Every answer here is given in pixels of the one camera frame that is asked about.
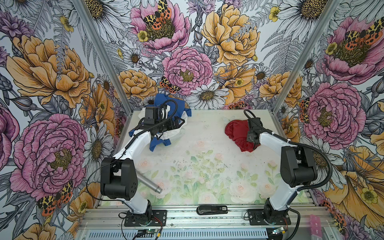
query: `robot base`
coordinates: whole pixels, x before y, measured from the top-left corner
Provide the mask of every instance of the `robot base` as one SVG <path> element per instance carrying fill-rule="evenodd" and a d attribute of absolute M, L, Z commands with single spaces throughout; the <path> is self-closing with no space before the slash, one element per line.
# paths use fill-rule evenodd
<path fill-rule="evenodd" d="M 152 221 L 150 221 L 149 224 L 143 225 L 142 219 L 140 219 L 140 215 L 139 214 L 131 215 L 131 212 L 128 211 L 127 212 L 127 218 L 125 219 L 125 222 L 124 222 L 124 226 L 125 227 L 143 227 L 143 226 L 145 226 L 145 227 L 160 227 L 161 224 L 163 226 L 166 225 L 167 210 L 153 210 L 152 211 L 152 217 L 156 217 L 157 219 L 159 219 L 161 221 L 161 224 L 158 221 L 152 220 Z"/>
<path fill-rule="evenodd" d="M 291 225 L 291 220 L 289 219 L 288 215 L 286 215 L 285 217 L 283 217 L 283 216 L 272 217 L 271 219 L 269 219 L 270 222 L 267 223 L 264 220 L 265 219 L 264 209 L 248 209 L 248 214 L 249 214 L 249 224 L 251 226 L 272 225 L 273 223 L 275 223 L 274 225 L 286 225 L 286 223 L 287 223 L 287 225 Z"/>

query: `pink peony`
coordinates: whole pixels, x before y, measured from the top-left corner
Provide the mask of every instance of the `pink peony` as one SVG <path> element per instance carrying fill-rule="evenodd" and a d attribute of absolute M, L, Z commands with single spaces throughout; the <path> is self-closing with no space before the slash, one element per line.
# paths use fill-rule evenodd
<path fill-rule="evenodd" d="M 174 26 L 174 33 L 172 37 L 157 38 L 154 41 L 149 39 L 144 41 L 144 47 L 153 54 L 161 54 L 167 51 L 173 51 L 179 46 L 184 46 L 188 42 L 190 22 L 189 18 L 184 18 L 183 13 L 180 12 L 179 6 L 175 6 L 168 0 L 168 7 L 172 10 L 171 23 Z M 131 28 L 132 33 L 138 34 L 140 31 L 146 31 L 147 25 L 144 23 L 143 18 L 148 15 L 154 15 L 157 11 L 157 3 L 154 7 L 148 5 L 144 8 L 140 5 L 140 8 L 131 9 Z"/>
<path fill-rule="evenodd" d="M 359 44 L 353 50 L 345 48 L 345 34 L 348 31 L 361 32 L 374 22 L 365 23 L 347 17 L 328 39 L 327 55 L 321 63 L 324 73 L 339 81 L 361 84 L 375 76 L 384 67 L 384 41 L 380 38 L 373 45 Z"/>
<path fill-rule="evenodd" d="M 0 106 L 0 170 L 8 162 L 12 152 L 12 141 L 19 134 L 19 123 L 7 108 Z"/>
<path fill-rule="evenodd" d="M 170 57 L 163 60 L 164 77 L 181 88 L 182 95 L 191 90 L 208 85 L 212 80 L 212 65 L 209 57 L 190 47 L 176 49 Z"/>
<path fill-rule="evenodd" d="M 12 172 L 11 189 L 38 200 L 60 192 L 69 181 L 77 187 L 85 176 L 81 165 L 87 139 L 84 128 L 65 114 L 26 127 L 15 144 L 18 168 Z"/>
<path fill-rule="evenodd" d="M 315 135 L 329 142 L 331 149 L 342 149 L 352 143 L 362 131 L 366 115 L 356 88 L 347 83 L 321 83 L 310 97 L 309 123 L 304 124 L 308 137 Z"/>

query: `floral wallpaper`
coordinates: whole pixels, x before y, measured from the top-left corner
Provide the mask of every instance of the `floral wallpaper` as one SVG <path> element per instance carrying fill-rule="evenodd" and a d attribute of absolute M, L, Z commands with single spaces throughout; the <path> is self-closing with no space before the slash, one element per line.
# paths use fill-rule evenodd
<path fill-rule="evenodd" d="M 73 1 L 58 3 L 87 41 Z M 192 109 L 267 109 L 327 0 L 85 3 L 134 109 L 156 93 L 183 99 Z M 292 106 L 300 87 L 298 79 L 289 95 Z"/>
<path fill-rule="evenodd" d="M 95 204 L 85 180 L 113 154 L 127 119 L 92 43 L 69 24 L 62 3 L 0 1 L 3 239 L 74 239 Z M 94 196 L 99 178 L 89 181 Z"/>
<path fill-rule="evenodd" d="M 348 240 L 384 239 L 383 4 L 340 2 L 335 14 L 344 17 L 330 22 L 308 56 L 298 101 L 287 98 L 277 112 L 287 137 L 331 160 L 331 181 L 314 195 Z M 314 158 L 318 183 L 327 168 Z"/>

